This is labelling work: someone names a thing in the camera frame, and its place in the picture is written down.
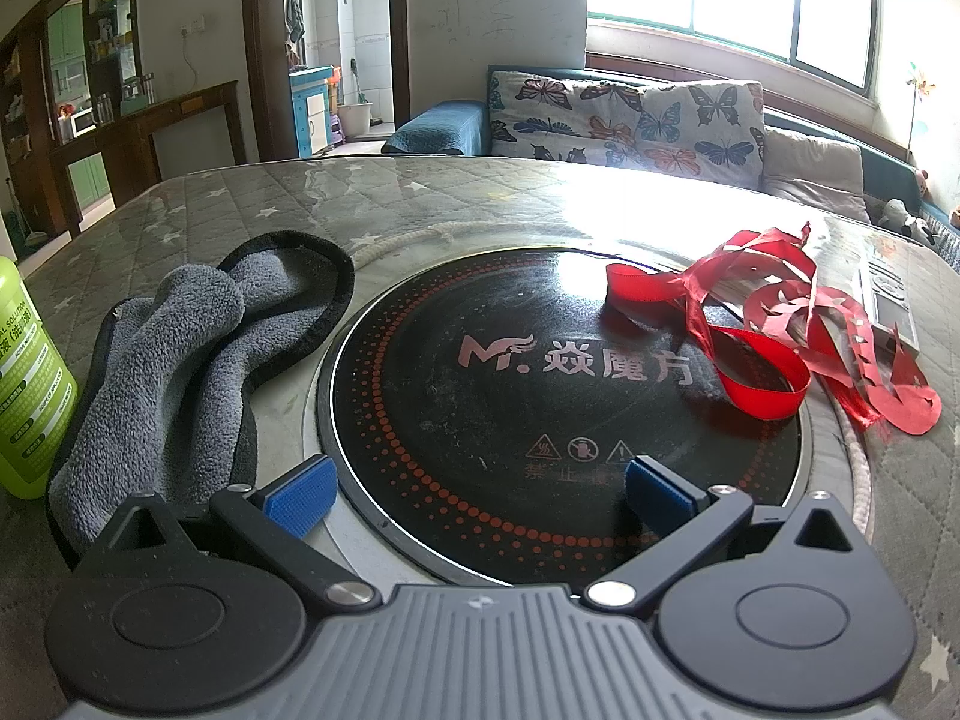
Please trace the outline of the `white waste bin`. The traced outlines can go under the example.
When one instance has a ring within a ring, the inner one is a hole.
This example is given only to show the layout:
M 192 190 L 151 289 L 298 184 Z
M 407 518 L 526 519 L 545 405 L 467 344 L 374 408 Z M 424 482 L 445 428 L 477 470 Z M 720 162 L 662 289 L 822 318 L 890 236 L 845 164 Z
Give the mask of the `white waste bin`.
M 370 133 L 371 114 L 373 114 L 371 103 L 342 104 L 338 108 L 338 120 L 347 142 L 366 137 Z

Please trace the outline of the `grey quilted star tablecloth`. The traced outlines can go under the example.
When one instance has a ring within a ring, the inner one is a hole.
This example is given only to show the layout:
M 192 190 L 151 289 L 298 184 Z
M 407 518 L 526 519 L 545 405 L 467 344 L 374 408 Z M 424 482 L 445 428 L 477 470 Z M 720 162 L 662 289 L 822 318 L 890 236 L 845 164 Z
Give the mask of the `grey quilted star tablecloth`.
M 569 533 L 605 535 L 599 476 L 628 450 L 703 479 L 732 473 L 781 500 L 853 487 L 832 408 L 758 422 L 721 398 L 682 324 L 602 314 L 604 262 L 685 265 L 732 232 L 805 232 L 825 283 L 854 291 L 882 259 L 907 285 L 919 364 L 942 398 L 924 436 L 867 434 L 872 541 L 918 622 L 896 705 L 958 712 L 958 278 L 934 250 L 765 193 L 651 172 L 509 158 L 370 156 L 202 171 L 151 187 L 64 245 L 26 280 L 75 374 L 106 312 L 149 296 L 184 263 L 251 239 L 309 232 L 347 250 L 364 333 L 387 353 L 387 455 L 423 460 L 441 491 L 519 527 L 560 505 Z

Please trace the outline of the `red ribbon strips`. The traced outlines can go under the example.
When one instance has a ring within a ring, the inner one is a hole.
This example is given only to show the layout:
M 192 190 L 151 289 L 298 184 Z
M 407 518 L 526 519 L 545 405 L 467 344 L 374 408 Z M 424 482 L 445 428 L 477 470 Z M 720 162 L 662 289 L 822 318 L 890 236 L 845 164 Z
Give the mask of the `red ribbon strips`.
M 679 309 L 686 334 L 711 364 L 719 362 L 722 337 L 757 353 L 784 387 L 747 385 L 726 372 L 719 376 L 732 405 L 754 418 L 793 416 L 812 380 L 820 379 L 857 429 L 888 422 L 910 436 L 926 434 L 942 413 L 939 394 L 901 340 L 893 342 L 892 369 L 882 372 L 864 305 L 818 282 L 817 264 L 805 252 L 809 234 L 808 227 L 797 236 L 777 227 L 739 231 L 679 273 L 614 263 L 607 268 L 607 304 L 630 319 L 645 305 Z M 748 294 L 739 327 L 710 322 L 704 303 L 716 286 L 748 277 L 766 283 Z

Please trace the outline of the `black round induction cooktop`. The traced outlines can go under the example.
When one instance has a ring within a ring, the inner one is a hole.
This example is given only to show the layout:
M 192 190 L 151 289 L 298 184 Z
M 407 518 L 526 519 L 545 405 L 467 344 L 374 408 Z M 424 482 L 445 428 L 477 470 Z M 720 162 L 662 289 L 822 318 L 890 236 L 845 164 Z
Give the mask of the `black round induction cooktop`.
M 651 546 L 626 465 L 647 455 L 698 488 L 793 504 L 805 415 L 761 421 L 719 376 L 781 388 L 723 338 L 718 364 L 680 310 L 627 319 L 601 254 L 528 247 L 449 260 L 382 291 L 320 366 L 320 445 L 387 550 L 449 583 L 580 589 Z

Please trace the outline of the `remote control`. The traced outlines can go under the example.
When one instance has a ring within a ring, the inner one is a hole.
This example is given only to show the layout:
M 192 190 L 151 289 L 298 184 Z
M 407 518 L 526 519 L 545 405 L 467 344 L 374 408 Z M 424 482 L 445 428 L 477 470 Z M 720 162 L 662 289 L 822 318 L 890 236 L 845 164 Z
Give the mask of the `remote control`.
M 903 278 L 883 260 L 861 262 L 862 305 L 874 330 L 875 343 L 890 353 L 901 344 L 913 358 L 919 355 L 918 335 Z

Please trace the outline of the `butterfly print pillow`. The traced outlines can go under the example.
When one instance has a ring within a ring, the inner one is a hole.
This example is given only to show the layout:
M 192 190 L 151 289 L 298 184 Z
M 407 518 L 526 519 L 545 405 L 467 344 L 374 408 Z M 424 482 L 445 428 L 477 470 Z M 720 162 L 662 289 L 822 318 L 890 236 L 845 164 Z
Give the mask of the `butterfly print pillow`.
M 765 163 L 757 82 L 636 85 L 495 70 L 488 87 L 498 156 L 644 169 L 759 188 Z

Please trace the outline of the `green plastic bottle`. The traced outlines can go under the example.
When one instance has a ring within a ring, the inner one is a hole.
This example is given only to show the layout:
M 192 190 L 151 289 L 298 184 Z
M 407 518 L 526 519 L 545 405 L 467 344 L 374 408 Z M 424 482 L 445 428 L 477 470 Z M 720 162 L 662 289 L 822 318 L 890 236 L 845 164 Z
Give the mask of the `green plastic bottle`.
M 37 499 L 75 411 L 78 385 L 7 257 L 0 288 L 0 476 L 12 496 Z

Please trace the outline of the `blue sofa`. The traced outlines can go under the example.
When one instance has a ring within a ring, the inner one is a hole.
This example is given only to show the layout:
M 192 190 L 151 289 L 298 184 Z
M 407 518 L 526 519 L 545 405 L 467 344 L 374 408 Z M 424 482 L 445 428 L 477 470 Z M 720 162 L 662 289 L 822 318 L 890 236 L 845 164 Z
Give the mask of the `blue sofa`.
M 604 73 L 597 68 L 576 70 L 490 65 L 487 71 L 486 101 L 448 101 L 423 110 L 387 138 L 382 153 L 488 156 L 491 153 L 491 144 L 501 135 L 499 125 L 495 125 L 494 133 L 491 133 L 488 123 L 490 107 L 498 109 L 503 102 L 503 94 L 494 75 L 506 71 L 532 73 L 535 80 L 545 78 L 567 85 L 571 82 L 586 82 L 589 86 L 600 86 L 604 91 L 608 91 L 612 86 L 626 86 L 631 89 L 631 96 L 653 86 L 670 86 L 669 82 L 662 80 L 650 82 L 646 78 L 624 73 Z M 773 103 L 773 107 L 767 107 L 763 112 L 767 127 L 802 133 L 805 137 L 827 138 L 832 142 L 843 142 L 861 149 L 864 192 L 867 195 L 867 210 L 871 220 L 878 223 L 877 213 L 882 203 L 890 199 L 901 200 L 913 216 L 928 225 L 928 242 L 934 252 L 953 270 L 958 270 L 958 229 L 947 221 L 947 216 L 934 206 L 931 200 L 926 199 L 924 179 L 911 164 L 893 156 L 887 148 L 880 148 L 862 138 L 827 127 L 822 122 L 804 119 L 799 115 L 802 104 L 794 103 L 773 91 L 761 91 L 757 82 L 754 82 L 754 87 L 752 94 L 755 103 Z

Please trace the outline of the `beige cushion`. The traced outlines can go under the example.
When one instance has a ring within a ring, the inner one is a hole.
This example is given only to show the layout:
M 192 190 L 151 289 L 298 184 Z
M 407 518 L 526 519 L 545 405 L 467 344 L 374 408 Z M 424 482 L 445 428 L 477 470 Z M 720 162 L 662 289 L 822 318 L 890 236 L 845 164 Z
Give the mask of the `beige cushion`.
M 787 128 L 766 127 L 761 190 L 869 224 L 861 149 Z

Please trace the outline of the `stuffed toy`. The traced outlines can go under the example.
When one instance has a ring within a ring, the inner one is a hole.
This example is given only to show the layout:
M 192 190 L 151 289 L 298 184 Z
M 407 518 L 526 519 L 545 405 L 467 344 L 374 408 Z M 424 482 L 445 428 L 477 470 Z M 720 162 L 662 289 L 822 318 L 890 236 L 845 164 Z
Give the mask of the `stuffed toy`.
M 887 229 L 887 231 L 901 234 L 903 238 L 911 239 L 918 244 L 928 247 L 934 245 L 934 239 L 926 222 L 921 220 L 919 216 L 910 213 L 903 200 L 890 199 L 885 203 L 882 213 L 880 213 L 878 226 Z

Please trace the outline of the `grey microfibre cloth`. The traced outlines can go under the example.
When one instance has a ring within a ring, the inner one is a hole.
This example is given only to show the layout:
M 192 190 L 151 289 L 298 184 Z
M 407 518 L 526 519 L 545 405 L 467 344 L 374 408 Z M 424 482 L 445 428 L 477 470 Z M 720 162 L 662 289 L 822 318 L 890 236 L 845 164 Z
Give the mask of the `grey microfibre cloth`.
M 169 271 L 99 327 L 47 483 L 47 522 L 76 566 L 135 493 L 199 505 L 257 477 L 252 394 L 312 355 L 347 312 L 355 264 L 335 242 L 278 231 L 220 265 Z

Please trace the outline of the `dark wooden shelf cabinet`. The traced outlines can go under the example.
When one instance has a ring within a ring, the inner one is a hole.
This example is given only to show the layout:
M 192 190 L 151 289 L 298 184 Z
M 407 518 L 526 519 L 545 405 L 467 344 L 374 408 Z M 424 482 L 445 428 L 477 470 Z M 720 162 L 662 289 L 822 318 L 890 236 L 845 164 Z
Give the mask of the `dark wooden shelf cabinet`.
M 3 182 L 29 226 L 257 156 L 242 0 L 2 0 Z

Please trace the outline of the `colourful pinwheel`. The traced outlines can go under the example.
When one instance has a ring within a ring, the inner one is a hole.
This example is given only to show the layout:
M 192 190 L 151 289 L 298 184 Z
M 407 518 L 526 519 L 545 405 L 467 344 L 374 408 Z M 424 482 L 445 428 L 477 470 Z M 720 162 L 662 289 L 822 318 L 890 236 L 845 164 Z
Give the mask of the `colourful pinwheel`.
M 919 109 L 921 109 L 924 101 L 931 96 L 935 84 L 931 82 L 926 75 L 923 75 L 923 73 L 916 73 L 913 78 L 908 80 L 908 86 L 911 88 L 911 110 L 905 156 L 907 156 L 908 161 L 911 161 L 914 154 L 914 140 L 916 140 L 916 133 L 918 133 L 918 124 L 921 122 L 921 119 L 923 119 L 923 115 L 921 115 Z

